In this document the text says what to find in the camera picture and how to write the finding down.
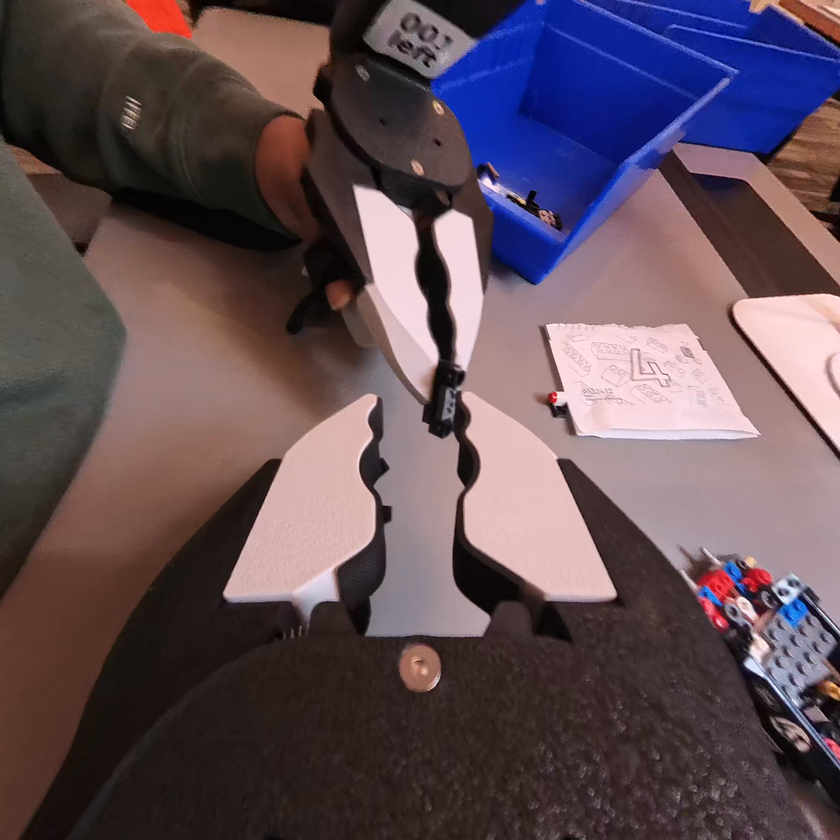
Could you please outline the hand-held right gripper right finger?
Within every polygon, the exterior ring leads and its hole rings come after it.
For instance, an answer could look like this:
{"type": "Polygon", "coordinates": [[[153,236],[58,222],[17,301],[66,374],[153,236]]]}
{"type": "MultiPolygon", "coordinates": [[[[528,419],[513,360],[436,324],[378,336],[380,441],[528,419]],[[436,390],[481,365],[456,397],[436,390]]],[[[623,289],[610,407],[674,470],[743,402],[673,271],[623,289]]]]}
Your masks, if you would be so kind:
{"type": "Polygon", "coordinates": [[[614,605],[617,590],[558,456],[541,438],[472,392],[456,411],[458,496],[453,574],[492,616],[523,608],[551,630],[555,607],[614,605]]]}

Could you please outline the printed white paper bag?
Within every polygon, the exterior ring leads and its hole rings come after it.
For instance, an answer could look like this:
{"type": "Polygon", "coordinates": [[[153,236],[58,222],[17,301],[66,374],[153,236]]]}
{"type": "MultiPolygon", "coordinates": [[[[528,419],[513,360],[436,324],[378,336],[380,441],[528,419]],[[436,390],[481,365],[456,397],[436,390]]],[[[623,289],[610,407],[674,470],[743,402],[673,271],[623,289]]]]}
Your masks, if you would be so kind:
{"type": "Polygon", "coordinates": [[[742,440],[760,437],[686,324],[544,326],[555,393],[580,437],[742,440]]]}

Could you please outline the lego car model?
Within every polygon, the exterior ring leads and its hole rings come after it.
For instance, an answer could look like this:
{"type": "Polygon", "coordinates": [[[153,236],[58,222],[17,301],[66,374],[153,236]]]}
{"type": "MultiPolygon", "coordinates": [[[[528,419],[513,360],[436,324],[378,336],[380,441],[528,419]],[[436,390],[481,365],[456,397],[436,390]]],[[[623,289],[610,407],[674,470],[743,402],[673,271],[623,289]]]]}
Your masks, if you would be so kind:
{"type": "Polygon", "coordinates": [[[813,589],[751,556],[680,569],[744,677],[779,761],[839,803],[839,629],[813,589]]]}

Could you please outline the loose lego pieces pile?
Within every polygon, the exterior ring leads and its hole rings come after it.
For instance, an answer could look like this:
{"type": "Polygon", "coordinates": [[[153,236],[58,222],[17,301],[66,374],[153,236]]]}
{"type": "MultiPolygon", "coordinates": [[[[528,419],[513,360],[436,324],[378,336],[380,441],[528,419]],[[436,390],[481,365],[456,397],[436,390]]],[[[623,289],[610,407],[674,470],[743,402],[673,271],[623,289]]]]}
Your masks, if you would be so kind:
{"type": "Polygon", "coordinates": [[[539,204],[537,201],[538,192],[536,190],[531,190],[527,195],[523,196],[504,186],[501,182],[501,176],[493,164],[489,162],[478,164],[476,167],[476,177],[480,185],[498,194],[510,203],[515,204],[522,211],[538,218],[557,231],[563,229],[561,215],[539,204]]]}

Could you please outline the orange safety vest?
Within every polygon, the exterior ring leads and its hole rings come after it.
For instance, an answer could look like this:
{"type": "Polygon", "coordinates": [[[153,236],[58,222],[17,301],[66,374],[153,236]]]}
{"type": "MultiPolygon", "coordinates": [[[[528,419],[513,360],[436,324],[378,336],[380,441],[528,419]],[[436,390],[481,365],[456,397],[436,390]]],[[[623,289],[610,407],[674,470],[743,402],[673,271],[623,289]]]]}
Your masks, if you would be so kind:
{"type": "Polygon", "coordinates": [[[189,8],[179,1],[125,1],[149,29],[190,39],[193,28],[189,8]]]}

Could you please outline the white booklet stand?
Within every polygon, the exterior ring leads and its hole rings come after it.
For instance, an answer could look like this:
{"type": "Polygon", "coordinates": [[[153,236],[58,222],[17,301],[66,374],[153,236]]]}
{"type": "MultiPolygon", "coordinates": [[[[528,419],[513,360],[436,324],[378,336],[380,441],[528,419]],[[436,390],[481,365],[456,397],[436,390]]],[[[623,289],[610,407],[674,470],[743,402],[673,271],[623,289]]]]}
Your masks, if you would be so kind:
{"type": "Polygon", "coordinates": [[[839,296],[746,298],[731,318],[805,415],[839,452],[839,296]]]}

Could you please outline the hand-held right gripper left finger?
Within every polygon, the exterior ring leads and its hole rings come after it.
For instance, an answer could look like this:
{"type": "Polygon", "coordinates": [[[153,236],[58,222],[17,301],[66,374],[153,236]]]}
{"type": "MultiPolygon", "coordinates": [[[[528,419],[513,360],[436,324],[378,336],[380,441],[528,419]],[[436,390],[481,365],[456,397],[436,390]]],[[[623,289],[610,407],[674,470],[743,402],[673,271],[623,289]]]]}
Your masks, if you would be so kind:
{"type": "Polygon", "coordinates": [[[230,604],[290,604],[300,625],[343,604],[361,633],[385,576],[385,505],[376,483],[383,404],[364,394],[284,455],[224,588],[230,604]]]}

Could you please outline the black lego panel piece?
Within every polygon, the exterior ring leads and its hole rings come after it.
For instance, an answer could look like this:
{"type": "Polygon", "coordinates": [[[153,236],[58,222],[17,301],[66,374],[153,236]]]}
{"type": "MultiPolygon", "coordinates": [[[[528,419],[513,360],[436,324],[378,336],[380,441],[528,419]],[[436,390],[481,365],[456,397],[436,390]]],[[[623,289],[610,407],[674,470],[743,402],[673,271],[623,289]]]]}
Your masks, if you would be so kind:
{"type": "Polygon", "coordinates": [[[423,408],[423,422],[431,435],[443,439],[452,433],[465,378],[466,372],[457,363],[440,360],[437,364],[431,395],[423,408]]]}

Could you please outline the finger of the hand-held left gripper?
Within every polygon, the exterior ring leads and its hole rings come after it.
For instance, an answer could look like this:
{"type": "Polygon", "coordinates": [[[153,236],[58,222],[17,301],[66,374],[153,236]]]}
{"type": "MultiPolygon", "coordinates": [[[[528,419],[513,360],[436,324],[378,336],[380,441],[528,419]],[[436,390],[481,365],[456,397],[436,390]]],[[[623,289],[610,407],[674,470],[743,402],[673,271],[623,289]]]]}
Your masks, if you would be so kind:
{"type": "Polygon", "coordinates": [[[425,247],[428,321],[438,356],[466,370],[485,296],[473,220],[448,210],[432,222],[425,247]]]}
{"type": "Polygon", "coordinates": [[[433,401],[443,357],[454,354],[454,316],[447,292],[434,303],[417,276],[420,243],[412,217],[372,186],[353,185],[368,269],[355,320],[366,343],[382,352],[392,371],[421,405],[433,401]]]}

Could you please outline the blue plastic bin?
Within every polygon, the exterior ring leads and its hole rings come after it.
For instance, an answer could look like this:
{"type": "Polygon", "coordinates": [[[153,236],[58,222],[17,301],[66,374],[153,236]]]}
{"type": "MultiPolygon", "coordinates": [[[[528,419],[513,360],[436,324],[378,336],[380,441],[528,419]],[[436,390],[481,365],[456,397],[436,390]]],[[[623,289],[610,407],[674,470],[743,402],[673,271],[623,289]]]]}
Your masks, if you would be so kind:
{"type": "Polygon", "coordinates": [[[737,75],[588,2],[526,2],[433,90],[476,165],[560,217],[553,228],[488,185],[492,255],[539,284],[635,194],[737,75]]]}
{"type": "Polygon", "coordinates": [[[737,71],[684,141],[768,159],[839,88],[838,48],[775,6],[601,1],[611,14],[737,71]]]}

